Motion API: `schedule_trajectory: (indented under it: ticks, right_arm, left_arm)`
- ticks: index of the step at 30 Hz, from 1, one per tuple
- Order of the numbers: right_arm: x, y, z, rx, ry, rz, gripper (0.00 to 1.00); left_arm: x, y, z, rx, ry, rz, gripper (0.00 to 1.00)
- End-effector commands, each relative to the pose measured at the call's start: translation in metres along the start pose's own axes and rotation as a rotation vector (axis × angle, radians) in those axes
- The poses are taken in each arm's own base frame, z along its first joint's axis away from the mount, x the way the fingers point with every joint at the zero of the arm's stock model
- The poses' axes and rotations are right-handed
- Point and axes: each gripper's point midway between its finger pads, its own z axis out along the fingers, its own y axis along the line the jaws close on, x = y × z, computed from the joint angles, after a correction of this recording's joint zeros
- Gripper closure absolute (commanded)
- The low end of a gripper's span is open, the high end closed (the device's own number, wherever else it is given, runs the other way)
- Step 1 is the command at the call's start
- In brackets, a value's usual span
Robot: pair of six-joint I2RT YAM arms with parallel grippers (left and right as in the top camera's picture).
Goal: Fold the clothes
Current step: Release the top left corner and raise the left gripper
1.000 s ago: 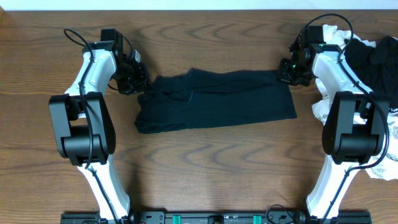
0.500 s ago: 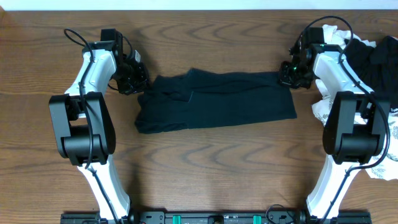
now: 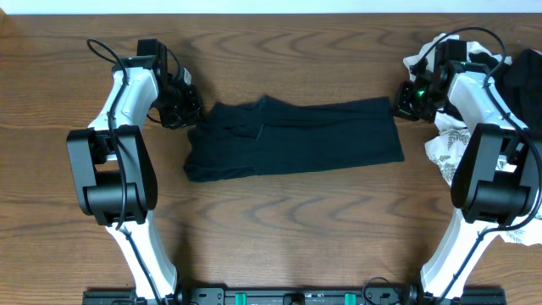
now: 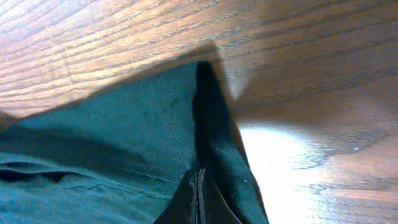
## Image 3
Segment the black t-shirt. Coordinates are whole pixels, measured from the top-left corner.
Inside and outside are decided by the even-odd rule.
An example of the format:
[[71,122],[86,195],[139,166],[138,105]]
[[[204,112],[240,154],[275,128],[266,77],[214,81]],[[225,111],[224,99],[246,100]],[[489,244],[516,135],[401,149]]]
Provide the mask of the black t-shirt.
[[318,172],[404,161],[386,97],[296,106],[270,96],[216,103],[190,130],[194,182]]

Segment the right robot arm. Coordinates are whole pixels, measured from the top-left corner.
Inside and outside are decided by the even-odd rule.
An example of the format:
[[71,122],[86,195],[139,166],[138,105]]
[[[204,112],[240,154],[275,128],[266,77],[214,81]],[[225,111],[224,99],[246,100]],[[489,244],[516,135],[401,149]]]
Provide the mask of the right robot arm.
[[454,207],[434,255],[422,267],[423,300],[453,304],[496,238],[524,246],[541,242],[541,139],[503,98],[502,75],[513,67],[477,42],[437,36],[404,59],[410,78],[395,98],[395,116],[424,120],[439,136],[428,157],[449,169]]

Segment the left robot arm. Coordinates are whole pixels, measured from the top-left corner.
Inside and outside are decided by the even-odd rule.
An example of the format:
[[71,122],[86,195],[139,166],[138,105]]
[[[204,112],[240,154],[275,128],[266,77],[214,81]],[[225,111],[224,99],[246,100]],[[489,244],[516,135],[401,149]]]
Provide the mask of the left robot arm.
[[155,221],[158,180],[142,137],[155,108],[170,130],[202,118],[202,96],[190,72],[168,71],[174,53],[156,39],[137,43],[135,56],[109,50],[113,88],[99,115],[66,140],[76,196],[82,212],[118,243],[135,288],[91,289],[84,304],[181,304],[177,270],[165,252]]

